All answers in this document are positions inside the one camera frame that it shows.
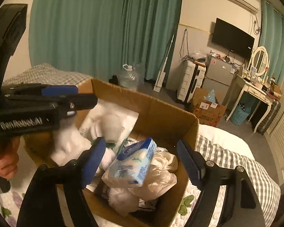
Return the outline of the person left hand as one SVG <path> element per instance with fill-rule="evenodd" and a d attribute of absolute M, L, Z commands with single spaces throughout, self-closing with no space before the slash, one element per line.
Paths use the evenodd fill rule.
<path fill-rule="evenodd" d="M 10 180 L 18 171 L 20 137 L 9 139 L 5 150 L 0 152 L 0 177 Z"/>

